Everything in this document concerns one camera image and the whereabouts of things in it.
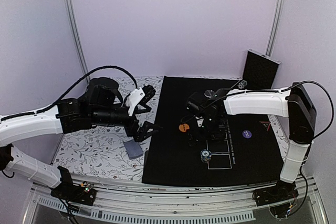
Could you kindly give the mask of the blue white chip stack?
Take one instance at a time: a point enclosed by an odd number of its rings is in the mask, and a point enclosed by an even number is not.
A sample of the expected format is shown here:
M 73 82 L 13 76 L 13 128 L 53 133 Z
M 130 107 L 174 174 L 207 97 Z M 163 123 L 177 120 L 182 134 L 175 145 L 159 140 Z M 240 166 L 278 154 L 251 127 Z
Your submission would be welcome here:
M 201 150 L 200 156 L 203 163 L 208 163 L 211 160 L 212 154 L 209 150 Z

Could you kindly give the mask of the orange big blind button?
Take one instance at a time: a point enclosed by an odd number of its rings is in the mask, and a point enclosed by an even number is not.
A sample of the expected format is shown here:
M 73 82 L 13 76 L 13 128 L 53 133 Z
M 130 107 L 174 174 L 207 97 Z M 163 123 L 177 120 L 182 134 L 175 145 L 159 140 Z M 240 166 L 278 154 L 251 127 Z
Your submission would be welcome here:
M 183 123 L 179 125 L 178 129 L 185 133 L 190 129 L 190 126 L 187 123 Z

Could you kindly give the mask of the black dealer button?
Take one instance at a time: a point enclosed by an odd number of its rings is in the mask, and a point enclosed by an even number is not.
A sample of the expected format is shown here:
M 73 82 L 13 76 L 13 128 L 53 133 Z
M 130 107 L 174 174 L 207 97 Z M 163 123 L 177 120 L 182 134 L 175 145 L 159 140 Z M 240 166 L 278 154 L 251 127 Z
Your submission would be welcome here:
M 214 91 L 214 90 L 206 90 L 206 91 L 204 92 L 204 95 L 205 95 L 207 98 L 211 98 L 214 94 L 215 94 L 215 91 Z

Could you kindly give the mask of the purple small blind button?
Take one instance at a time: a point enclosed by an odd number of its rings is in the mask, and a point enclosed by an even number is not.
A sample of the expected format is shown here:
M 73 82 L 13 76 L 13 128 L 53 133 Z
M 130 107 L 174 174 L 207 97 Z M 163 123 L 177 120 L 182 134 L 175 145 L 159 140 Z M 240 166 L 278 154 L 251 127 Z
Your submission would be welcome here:
M 252 137 L 252 133 L 249 130 L 243 130 L 242 131 L 242 136 L 246 139 L 250 139 Z

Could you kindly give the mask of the triangular all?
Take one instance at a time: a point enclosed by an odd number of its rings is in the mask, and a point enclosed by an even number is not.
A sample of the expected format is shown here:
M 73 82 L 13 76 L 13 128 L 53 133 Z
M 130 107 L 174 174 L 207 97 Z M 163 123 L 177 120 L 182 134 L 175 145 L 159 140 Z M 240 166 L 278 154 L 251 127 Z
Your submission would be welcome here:
M 259 124 L 264 128 L 266 132 L 271 128 L 271 123 L 269 121 L 259 121 Z

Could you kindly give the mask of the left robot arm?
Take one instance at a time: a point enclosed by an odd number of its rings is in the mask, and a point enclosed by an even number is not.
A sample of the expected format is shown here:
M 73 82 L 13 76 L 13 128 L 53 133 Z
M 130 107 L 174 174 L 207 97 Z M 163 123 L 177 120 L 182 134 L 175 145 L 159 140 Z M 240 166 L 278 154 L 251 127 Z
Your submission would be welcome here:
M 92 73 L 108 69 L 97 67 L 70 86 L 55 102 L 34 111 L 1 117 L 1 171 L 11 171 L 58 191 L 67 200 L 78 195 L 68 169 L 47 165 L 16 148 L 13 144 L 28 138 L 69 134 L 89 130 L 96 126 L 124 128 L 126 135 L 141 143 L 155 134 L 160 127 L 148 121 L 139 123 L 136 115 L 148 113 L 147 103 L 156 90 L 151 85 L 135 86 L 125 98 L 119 92 L 119 84 L 107 77 L 93 78 L 79 98 L 65 96 Z

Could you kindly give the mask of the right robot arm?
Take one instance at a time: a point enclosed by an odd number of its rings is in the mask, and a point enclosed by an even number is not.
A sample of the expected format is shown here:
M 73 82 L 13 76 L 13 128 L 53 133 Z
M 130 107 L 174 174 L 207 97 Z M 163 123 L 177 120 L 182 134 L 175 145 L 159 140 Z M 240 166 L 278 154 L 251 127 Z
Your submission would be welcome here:
M 265 115 L 271 123 L 279 123 L 279 118 L 287 119 L 289 134 L 285 137 L 287 151 L 282 158 L 281 182 L 271 190 L 271 196 L 282 201 L 291 194 L 291 184 L 307 161 L 314 140 L 332 125 L 328 123 L 320 133 L 315 133 L 317 110 L 305 84 L 315 85 L 327 93 L 324 86 L 311 80 L 294 82 L 279 89 L 220 88 L 211 96 L 195 92 L 186 102 L 191 118 L 181 120 L 178 128 L 190 133 L 197 141 L 209 140 L 211 135 L 218 133 L 227 116 Z

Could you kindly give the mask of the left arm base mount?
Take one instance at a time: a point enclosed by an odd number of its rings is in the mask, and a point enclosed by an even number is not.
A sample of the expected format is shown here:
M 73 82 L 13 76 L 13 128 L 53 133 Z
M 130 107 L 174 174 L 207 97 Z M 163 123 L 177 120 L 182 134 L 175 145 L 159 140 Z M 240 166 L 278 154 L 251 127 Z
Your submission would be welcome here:
M 82 205 L 93 206 L 97 191 L 91 182 L 82 182 L 80 185 L 73 183 L 68 169 L 58 166 L 61 183 L 56 188 L 51 188 L 50 195 L 67 202 L 75 202 Z

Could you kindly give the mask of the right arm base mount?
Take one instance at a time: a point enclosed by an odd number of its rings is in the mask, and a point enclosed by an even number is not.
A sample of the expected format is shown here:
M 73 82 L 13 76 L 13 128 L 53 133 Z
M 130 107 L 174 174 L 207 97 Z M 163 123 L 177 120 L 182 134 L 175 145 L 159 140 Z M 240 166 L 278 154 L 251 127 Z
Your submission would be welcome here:
M 270 207 L 270 213 L 278 219 L 287 218 L 297 204 L 298 191 L 296 183 L 286 183 L 278 180 L 274 186 L 256 189 L 252 198 L 257 206 L 264 206 L 286 201 L 284 204 Z

